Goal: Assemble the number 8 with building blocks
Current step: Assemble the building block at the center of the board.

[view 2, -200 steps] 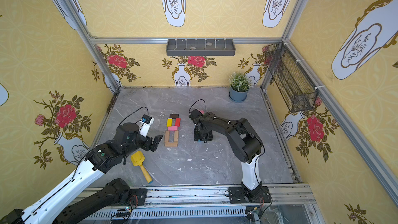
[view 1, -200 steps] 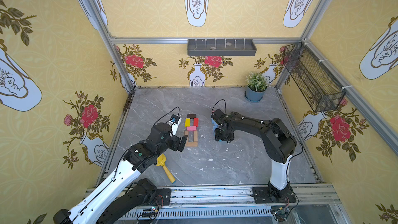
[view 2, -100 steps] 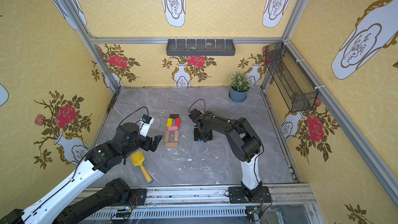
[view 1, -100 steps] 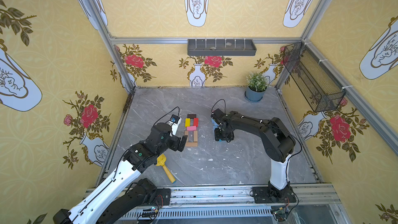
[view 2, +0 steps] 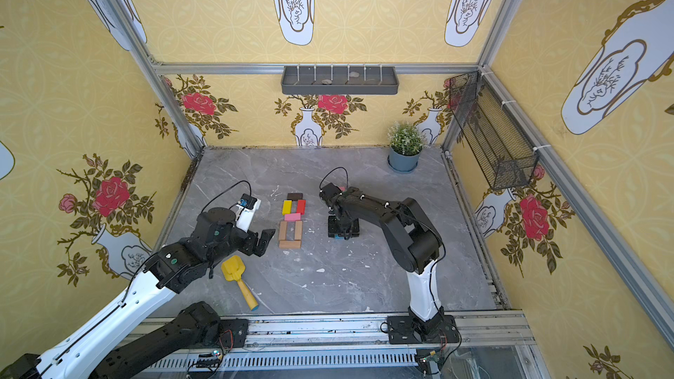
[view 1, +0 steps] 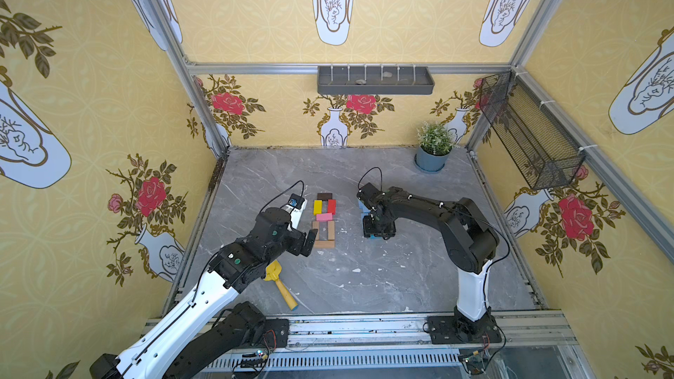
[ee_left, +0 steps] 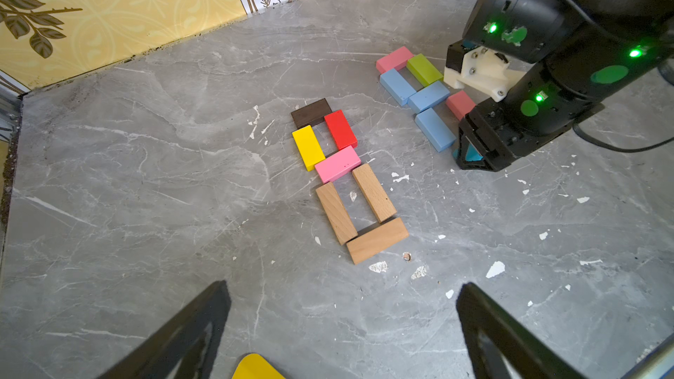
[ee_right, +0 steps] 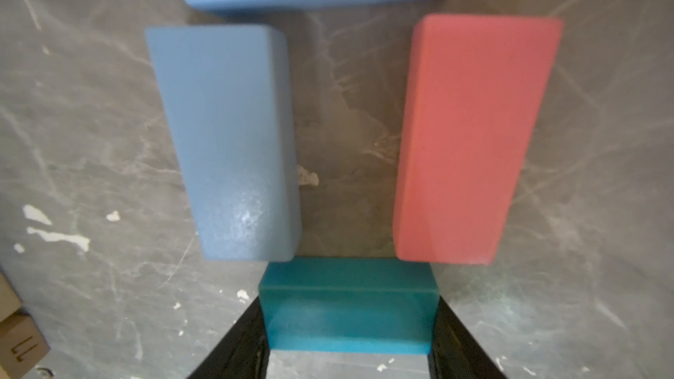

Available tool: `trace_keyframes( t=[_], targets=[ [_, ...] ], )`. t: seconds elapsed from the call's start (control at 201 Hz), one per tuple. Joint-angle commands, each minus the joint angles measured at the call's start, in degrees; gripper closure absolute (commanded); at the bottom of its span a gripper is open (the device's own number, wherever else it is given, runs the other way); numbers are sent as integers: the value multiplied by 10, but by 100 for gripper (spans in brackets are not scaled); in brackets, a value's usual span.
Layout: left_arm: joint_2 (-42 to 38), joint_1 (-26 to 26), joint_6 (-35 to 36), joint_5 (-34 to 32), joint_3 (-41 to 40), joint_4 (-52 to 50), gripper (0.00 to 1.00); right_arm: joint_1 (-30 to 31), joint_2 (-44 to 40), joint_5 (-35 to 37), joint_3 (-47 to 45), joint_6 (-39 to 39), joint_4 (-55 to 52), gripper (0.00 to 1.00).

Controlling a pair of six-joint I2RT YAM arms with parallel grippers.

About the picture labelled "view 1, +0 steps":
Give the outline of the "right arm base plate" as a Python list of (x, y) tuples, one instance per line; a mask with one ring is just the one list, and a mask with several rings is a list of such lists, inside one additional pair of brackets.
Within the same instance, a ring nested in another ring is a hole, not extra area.
[(452, 316), (430, 316), (427, 318), (425, 331), (435, 345), (466, 344), (485, 347), (487, 344), (503, 342), (495, 318), (489, 313), (476, 321), (464, 317), (461, 313)]

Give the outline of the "yellow block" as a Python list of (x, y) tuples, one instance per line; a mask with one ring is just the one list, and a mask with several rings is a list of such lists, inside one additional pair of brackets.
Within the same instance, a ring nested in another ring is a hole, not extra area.
[(315, 200), (313, 202), (313, 207), (312, 207), (312, 213), (314, 216), (323, 214), (323, 201), (322, 200)]

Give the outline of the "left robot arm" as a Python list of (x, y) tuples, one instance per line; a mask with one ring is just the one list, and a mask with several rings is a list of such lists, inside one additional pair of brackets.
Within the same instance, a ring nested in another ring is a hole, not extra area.
[(243, 291), (266, 275), (283, 253), (309, 256), (317, 231), (298, 230), (306, 204), (295, 198), (256, 215), (251, 232), (222, 246), (197, 284), (159, 323), (121, 354), (103, 354), (90, 367), (93, 378), (163, 378), (198, 332)]

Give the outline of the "pink block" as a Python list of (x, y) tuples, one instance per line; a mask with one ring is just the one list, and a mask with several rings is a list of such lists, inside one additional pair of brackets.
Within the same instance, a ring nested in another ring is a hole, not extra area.
[(329, 222), (333, 221), (333, 214), (331, 213), (321, 213), (316, 215), (316, 220), (319, 222)]

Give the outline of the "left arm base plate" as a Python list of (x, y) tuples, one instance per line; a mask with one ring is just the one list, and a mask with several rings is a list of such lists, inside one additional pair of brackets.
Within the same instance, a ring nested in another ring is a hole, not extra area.
[(266, 319), (258, 343), (269, 349), (285, 348), (290, 336), (289, 330), (289, 319)]

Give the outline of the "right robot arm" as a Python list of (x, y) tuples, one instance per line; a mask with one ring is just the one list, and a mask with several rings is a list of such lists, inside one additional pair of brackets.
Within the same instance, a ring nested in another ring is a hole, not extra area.
[(440, 201), (399, 187), (381, 191), (374, 184), (361, 186), (357, 198), (365, 208), (366, 238), (389, 240), (396, 234), (399, 219), (439, 232), (449, 259), (459, 271), (456, 317), (474, 325), (487, 319), (488, 270), (495, 263), (500, 238), (472, 200)]

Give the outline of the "light blue long block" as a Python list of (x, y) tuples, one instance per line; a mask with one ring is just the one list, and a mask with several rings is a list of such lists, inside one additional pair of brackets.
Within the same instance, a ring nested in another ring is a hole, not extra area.
[(358, 205), (359, 205), (361, 213), (368, 213), (369, 212), (368, 208), (361, 201), (358, 202)]

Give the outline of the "natural wood block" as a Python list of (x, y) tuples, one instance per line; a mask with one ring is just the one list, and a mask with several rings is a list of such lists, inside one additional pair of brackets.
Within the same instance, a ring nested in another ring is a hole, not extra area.
[(314, 220), (314, 222), (312, 223), (312, 231), (314, 231), (314, 233), (315, 233), (315, 239), (314, 240), (318, 241), (319, 240), (319, 221)]
[(328, 240), (329, 241), (335, 241), (335, 222), (334, 221), (328, 221)]
[(316, 240), (313, 247), (317, 249), (335, 248), (335, 242), (333, 240)]

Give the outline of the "red block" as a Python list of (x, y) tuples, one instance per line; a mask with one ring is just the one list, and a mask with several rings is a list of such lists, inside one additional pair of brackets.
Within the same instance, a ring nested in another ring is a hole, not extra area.
[(336, 214), (336, 201), (334, 199), (328, 200), (328, 213)]

